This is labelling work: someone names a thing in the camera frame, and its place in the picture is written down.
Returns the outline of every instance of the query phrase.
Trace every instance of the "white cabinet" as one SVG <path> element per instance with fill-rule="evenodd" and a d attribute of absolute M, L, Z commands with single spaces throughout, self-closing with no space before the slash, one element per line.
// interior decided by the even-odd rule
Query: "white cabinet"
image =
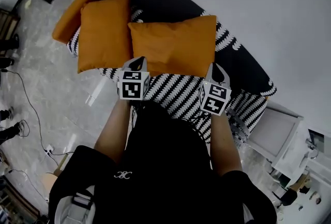
<path fill-rule="evenodd" d="M 302 117 L 266 109 L 247 143 L 269 161 L 272 167 L 295 183 L 308 163 L 312 150 L 306 140 L 309 132 Z"/>

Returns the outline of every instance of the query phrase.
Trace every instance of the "forearm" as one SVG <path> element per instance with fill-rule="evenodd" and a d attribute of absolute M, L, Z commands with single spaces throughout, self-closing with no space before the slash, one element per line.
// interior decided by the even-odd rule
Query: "forearm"
<path fill-rule="evenodd" d="M 94 149 L 119 163 L 127 141 L 130 120 L 129 101 L 118 100 L 104 126 Z"/>
<path fill-rule="evenodd" d="M 226 114 L 212 115 L 210 157 L 213 169 L 220 175 L 234 170 L 242 170 L 239 153 L 232 138 Z"/>

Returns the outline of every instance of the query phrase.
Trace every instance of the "black cable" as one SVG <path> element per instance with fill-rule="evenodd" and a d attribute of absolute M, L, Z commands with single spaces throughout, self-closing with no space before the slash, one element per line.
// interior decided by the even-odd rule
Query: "black cable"
<path fill-rule="evenodd" d="M 22 119 L 20 122 L 22 122 L 22 121 L 24 121 L 26 123 L 26 125 L 27 125 L 27 127 L 29 129 L 29 132 L 27 133 L 27 135 L 21 135 L 21 136 L 18 135 L 18 136 L 21 137 L 21 138 L 26 138 L 30 134 L 30 126 L 28 125 L 28 123 L 27 123 L 27 121 L 25 119 Z"/>
<path fill-rule="evenodd" d="M 22 81 L 23 89 L 24 89 L 24 92 L 25 92 L 25 95 L 26 95 L 26 99 L 27 99 L 29 105 L 30 105 L 30 106 L 32 107 L 32 109 L 35 111 L 35 113 L 36 113 L 36 115 L 37 115 L 37 118 L 38 118 L 39 134 L 40 134 L 40 144 L 41 144 L 41 147 L 42 147 L 42 149 L 43 149 L 44 152 L 47 152 L 47 150 L 45 149 L 45 147 L 43 146 L 43 143 L 42 143 L 41 125 L 40 125 L 40 118 L 39 118 L 39 115 L 38 115 L 38 113 L 37 113 L 37 110 L 33 107 L 33 105 L 31 104 L 31 102 L 30 102 L 30 100 L 29 100 L 29 97 L 28 97 L 28 95 L 27 95 L 27 93 L 26 93 L 25 85 L 24 85 L 24 82 L 23 82 L 23 79 L 22 79 L 21 75 L 20 75 L 18 72 L 13 72 L 13 71 L 10 71 L 10 70 L 8 70 L 8 69 L 2 69 L 1 71 L 2 71 L 2 72 L 11 72 L 11 73 L 13 73 L 13 74 L 17 74 L 17 75 L 20 77 L 20 79 L 21 79 L 21 81 Z"/>
<path fill-rule="evenodd" d="M 17 75 L 20 77 L 20 79 L 21 79 L 21 81 L 22 81 L 22 85 L 23 85 L 23 89 L 24 89 L 24 92 L 25 92 L 26 99 L 27 99 L 29 105 L 30 105 L 30 106 L 32 107 L 32 109 L 35 111 L 35 113 L 36 113 L 36 115 L 37 115 L 37 118 L 38 118 L 39 135 L 40 135 L 40 144 L 41 144 L 41 147 L 42 147 L 43 151 L 44 151 L 45 153 L 47 153 L 47 150 L 45 149 L 45 147 L 43 146 L 43 143 L 42 143 L 40 118 L 39 118 L 39 115 L 38 115 L 38 113 L 37 113 L 37 110 L 33 107 L 33 105 L 31 104 L 31 102 L 30 102 L 30 100 L 29 100 L 29 97 L 28 97 L 27 92 L 26 92 L 26 89 L 25 89 L 24 81 L 23 81 L 21 75 L 20 75 L 18 72 L 14 72 L 14 71 L 11 71 L 11 70 L 8 70 L 8 69 L 1 69 L 1 72 L 11 72 L 11 73 L 13 73 L 13 74 L 17 74 Z M 52 154 L 52 153 L 51 153 L 51 154 L 54 155 L 54 156 L 62 156 L 62 155 L 70 154 L 70 153 L 73 153 L 73 152 L 66 152 L 66 153 L 63 153 L 63 154 Z M 51 157 L 51 159 L 53 159 L 53 160 L 55 161 L 55 163 L 57 164 L 57 166 L 58 166 L 57 161 L 56 161 L 53 157 Z"/>
<path fill-rule="evenodd" d="M 202 119 L 202 118 L 208 118 L 210 117 L 210 114 L 209 113 L 206 113 L 206 112 L 203 112 L 203 111 L 200 111 L 198 113 L 198 115 L 196 115 L 196 117 L 191 117 L 189 119 L 186 119 L 186 118 L 182 118 L 182 120 L 185 120 L 189 123 L 189 125 L 191 126 L 191 128 L 198 133 L 198 135 L 200 136 L 200 138 L 204 139 L 203 138 L 203 135 L 202 133 L 200 132 L 199 129 L 197 129 L 196 125 L 197 125 L 197 122 L 198 120 Z"/>
<path fill-rule="evenodd" d="M 8 173 L 12 173 L 13 171 L 16 171 L 16 172 L 22 172 L 22 173 L 24 173 L 25 175 L 26 175 L 26 177 L 28 178 L 28 180 L 29 180 L 29 182 L 30 182 L 30 184 L 32 185 L 32 187 L 35 189 L 35 191 L 47 202 L 47 200 L 45 199 L 45 197 L 43 197 L 43 195 L 37 190 L 37 188 L 33 185 L 33 183 L 31 182 L 31 180 L 30 180 L 30 177 L 27 175 L 27 173 L 26 172 L 24 172 L 24 171 L 21 171 L 21 170 L 15 170 L 15 169 L 12 169 L 12 170 L 10 170 Z"/>
<path fill-rule="evenodd" d="M 74 152 L 65 152 L 65 153 L 62 153 L 62 154 L 54 154 L 54 153 L 51 152 L 51 154 L 54 155 L 54 156 L 63 156 L 63 155 L 70 154 L 70 153 L 74 153 Z"/>
<path fill-rule="evenodd" d="M 55 161 L 55 163 L 56 163 L 56 165 L 58 166 L 58 163 L 57 163 L 57 161 L 51 156 L 51 155 L 48 155 L 47 154 L 47 156 L 49 156 L 52 160 L 54 160 Z"/>

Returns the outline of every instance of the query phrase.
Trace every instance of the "electrical cable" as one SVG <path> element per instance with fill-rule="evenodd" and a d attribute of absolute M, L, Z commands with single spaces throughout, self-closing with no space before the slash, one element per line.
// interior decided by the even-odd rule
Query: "electrical cable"
<path fill-rule="evenodd" d="M 22 119 L 20 122 L 22 122 L 22 121 L 24 121 L 26 123 L 26 125 L 27 125 L 27 127 L 29 129 L 29 132 L 27 133 L 27 135 L 21 135 L 21 136 L 18 135 L 18 136 L 21 137 L 21 138 L 26 138 L 30 134 L 30 126 L 28 125 L 28 123 L 27 123 L 27 121 L 25 119 Z"/>
<path fill-rule="evenodd" d="M 32 109 L 35 111 L 35 113 L 36 113 L 36 115 L 37 115 L 38 125 L 39 125 L 39 135 L 40 135 L 40 144 L 41 144 L 41 147 L 42 147 L 43 151 L 44 151 L 45 153 L 47 153 L 47 155 L 48 155 L 52 160 L 54 160 L 55 163 L 58 165 L 57 161 L 56 161 L 53 157 L 51 157 L 51 155 L 54 155 L 54 156 L 62 156 L 62 155 L 70 154 L 70 153 L 73 153 L 73 152 L 66 152 L 66 153 L 62 153 L 62 154 L 53 154 L 53 153 L 51 152 L 51 153 L 50 153 L 51 155 L 48 154 L 47 150 L 45 149 L 45 147 L 44 147 L 44 145 L 43 145 L 43 143 L 42 143 L 41 124 L 40 124 L 40 118 L 39 118 L 39 115 L 38 115 L 38 113 L 37 113 L 37 110 L 33 107 L 33 105 L 31 104 L 31 102 L 30 102 L 30 100 L 29 100 L 29 97 L 28 97 L 27 92 L 26 92 L 26 89 L 25 89 L 24 81 L 23 81 L 21 75 L 20 75 L 18 72 L 14 72 L 14 71 L 11 71 L 11 70 L 8 70 L 8 69 L 1 69 L 1 72 L 11 72 L 11 73 L 16 74 L 16 75 L 18 75 L 18 76 L 20 77 L 20 79 L 21 79 L 21 81 L 22 81 L 22 85 L 23 85 L 23 89 L 24 89 L 24 92 L 25 92 L 26 99 L 27 99 L 29 105 L 32 107 Z"/>
<path fill-rule="evenodd" d="M 22 171 L 22 170 L 15 170 L 15 169 L 12 169 L 12 170 L 10 170 L 9 172 L 8 172 L 8 174 L 9 173 L 12 173 L 13 171 L 16 171 L 16 172 L 22 172 L 22 173 L 24 173 L 25 175 L 26 175 L 26 177 L 28 178 L 28 180 L 29 180 L 29 182 L 30 182 L 30 184 L 32 185 L 32 187 L 35 189 L 35 191 L 47 202 L 47 200 L 45 199 L 45 197 L 43 197 L 43 195 L 37 190 L 37 188 L 33 185 L 33 183 L 31 182 L 31 180 L 30 180 L 30 177 L 27 175 L 27 173 L 26 172 L 24 172 L 24 171 Z"/>

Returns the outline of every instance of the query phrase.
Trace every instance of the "sofa armrest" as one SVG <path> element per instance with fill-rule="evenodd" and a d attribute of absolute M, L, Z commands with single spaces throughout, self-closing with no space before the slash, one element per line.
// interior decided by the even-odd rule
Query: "sofa armrest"
<path fill-rule="evenodd" d="M 74 0 L 63 13 L 53 31 L 53 38 L 67 44 L 81 25 L 81 8 L 84 4 L 98 0 Z"/>

